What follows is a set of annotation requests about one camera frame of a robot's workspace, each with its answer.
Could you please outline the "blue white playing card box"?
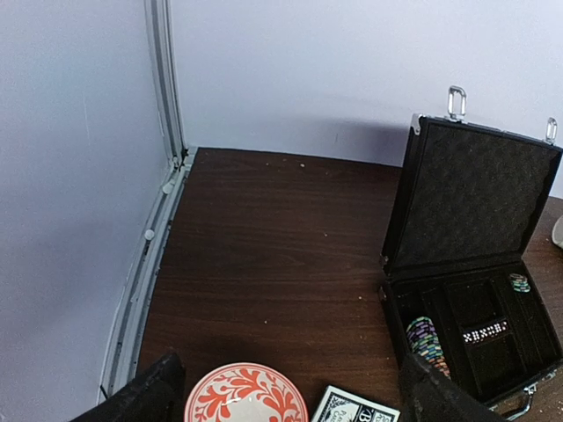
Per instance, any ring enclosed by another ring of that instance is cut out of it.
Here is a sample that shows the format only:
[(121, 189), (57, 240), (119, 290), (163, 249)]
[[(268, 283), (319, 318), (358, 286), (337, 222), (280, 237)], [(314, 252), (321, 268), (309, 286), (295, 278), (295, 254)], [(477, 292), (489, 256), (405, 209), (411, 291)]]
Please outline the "blue white playing card box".
[(400, 411), (329, 385), (310, 422), (394, 422)]

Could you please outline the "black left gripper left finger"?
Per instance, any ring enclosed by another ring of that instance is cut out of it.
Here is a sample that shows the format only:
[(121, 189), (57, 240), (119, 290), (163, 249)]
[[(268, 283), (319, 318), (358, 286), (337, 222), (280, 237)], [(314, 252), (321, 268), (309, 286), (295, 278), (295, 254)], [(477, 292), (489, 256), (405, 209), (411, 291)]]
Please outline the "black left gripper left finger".
[(105, 402), (72, 419), (78, 421), (182, 421), (185, 368), (169, 352)]

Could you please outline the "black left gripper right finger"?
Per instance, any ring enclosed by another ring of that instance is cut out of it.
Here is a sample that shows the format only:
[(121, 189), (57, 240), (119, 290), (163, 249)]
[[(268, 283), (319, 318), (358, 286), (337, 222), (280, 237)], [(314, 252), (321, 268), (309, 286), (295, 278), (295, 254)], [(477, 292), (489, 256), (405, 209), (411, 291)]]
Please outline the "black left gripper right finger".
[(399, 370), (403, 400), (400, 421), (501, 421), (418, 354), (409, 353)]

